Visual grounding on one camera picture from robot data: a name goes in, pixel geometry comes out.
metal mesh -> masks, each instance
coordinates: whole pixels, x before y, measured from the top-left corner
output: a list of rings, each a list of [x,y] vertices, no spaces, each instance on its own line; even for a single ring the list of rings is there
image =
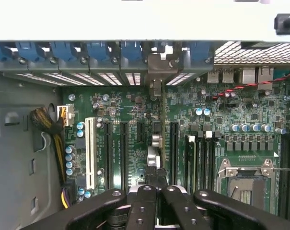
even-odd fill
[[[290,43],[268,49],[241,49],[241,42],[227,42],[216,50],[214,64],[290,64]]]

motherboard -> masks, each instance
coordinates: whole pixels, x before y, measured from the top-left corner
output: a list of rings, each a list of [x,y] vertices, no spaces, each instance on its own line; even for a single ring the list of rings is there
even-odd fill
[[[233,88],[207,78],[163,86],[161,97],[144,87],[63,88],[75,113],[65,130],[66,173],[78,201],[144,184],[152,164],[188,193],[211,189],[277,214],[290,82]],[[154,151],[159,162],[149,159]]]

yellow wire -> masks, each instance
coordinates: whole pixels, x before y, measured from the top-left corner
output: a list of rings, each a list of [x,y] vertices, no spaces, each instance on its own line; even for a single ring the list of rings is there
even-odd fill
[[[65,199],[64,199],[64,192],[62,192],[61,198],[62,198],[63,206],[64,206],[65,208],[68,208],[68,205],[66,204]]]

wire bundle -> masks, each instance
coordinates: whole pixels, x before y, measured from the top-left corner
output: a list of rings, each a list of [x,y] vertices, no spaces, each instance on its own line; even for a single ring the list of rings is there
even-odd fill
[[[69,208],[71,206],[71,203],[69,202],[67,190],[65,188],[62,189],[61,200],[62,200],[62,204],[64,208]]]
[[[66,109],[61,108],[59,111],[58,121],[54,122],[50,117],[48,110],[44,107],[37,108],[30,113],[30,118],[34,126],[39,130],[50,134],[54,141],[55,151],[57,154],[57,164],[59,181],[63,185],[66,181],[65,165],[64,165],[64,142],[61,132],[66,123]]]

white pci slot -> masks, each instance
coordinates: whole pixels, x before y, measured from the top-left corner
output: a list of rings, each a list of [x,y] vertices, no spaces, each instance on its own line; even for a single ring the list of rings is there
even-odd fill
[[[85,147],[86,147],[86,188],[95,189],[97,185],[97,140],[96,118],[85,119]]]

